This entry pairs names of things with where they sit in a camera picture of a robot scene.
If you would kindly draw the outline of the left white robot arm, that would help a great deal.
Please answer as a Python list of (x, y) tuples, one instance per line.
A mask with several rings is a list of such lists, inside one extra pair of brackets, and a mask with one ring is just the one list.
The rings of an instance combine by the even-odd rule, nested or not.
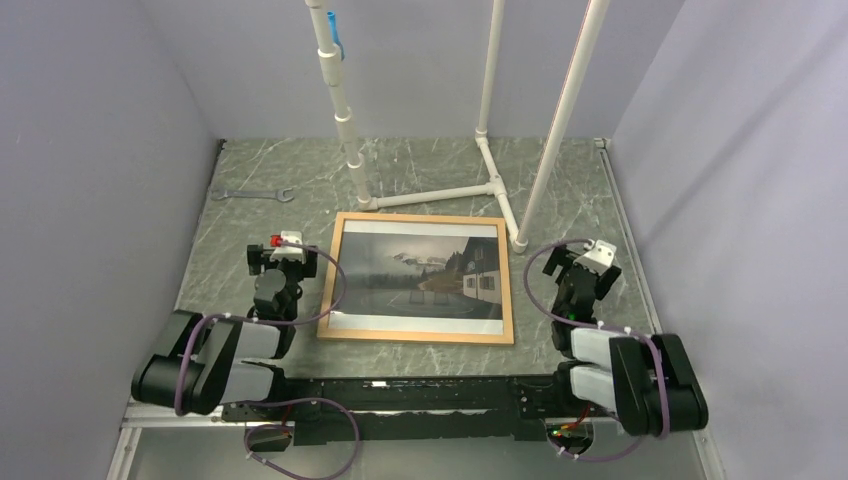
[(255, 279), (246, 315), (173, 311), (134, 373), (133, 400), (179, 416), (242, 400), (264, 420), (285, 411), (285, 374), (271, 363), (288, 353), (305, 322), (301, 283), (315, 277), (318, 252), (275, 235), (269, 246), (247, 246), (246, 263)]

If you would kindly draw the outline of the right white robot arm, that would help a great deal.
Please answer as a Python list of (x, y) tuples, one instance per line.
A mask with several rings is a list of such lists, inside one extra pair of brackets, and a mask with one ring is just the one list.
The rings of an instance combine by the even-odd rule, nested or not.
[(554, 348), (566, 359), (551, 388), (557, 411), (574, 415), (588, 403), (604, 408), (631, 436), (657, 438), (704, 429), (709, 409), (681, 338), (641, 334), (595, 315), (621, 275), (616, 248), (601, 240), (551, 245), (543, 272), (556, 297), (544, 313)]

